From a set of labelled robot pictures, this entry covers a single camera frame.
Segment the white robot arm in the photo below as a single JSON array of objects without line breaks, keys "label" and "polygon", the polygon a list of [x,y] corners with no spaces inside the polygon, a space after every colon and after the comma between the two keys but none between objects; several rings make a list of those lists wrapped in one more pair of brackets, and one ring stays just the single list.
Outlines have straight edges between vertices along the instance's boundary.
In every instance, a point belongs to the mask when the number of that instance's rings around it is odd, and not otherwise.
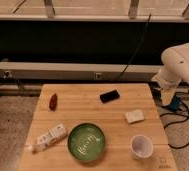
[{"label": "white robot arm", "polygon": [[189,84],[189,43],[172,46],[161,54],[163,67],[152,77],[160,86],[164,106],[171,103],[181,81]]}]

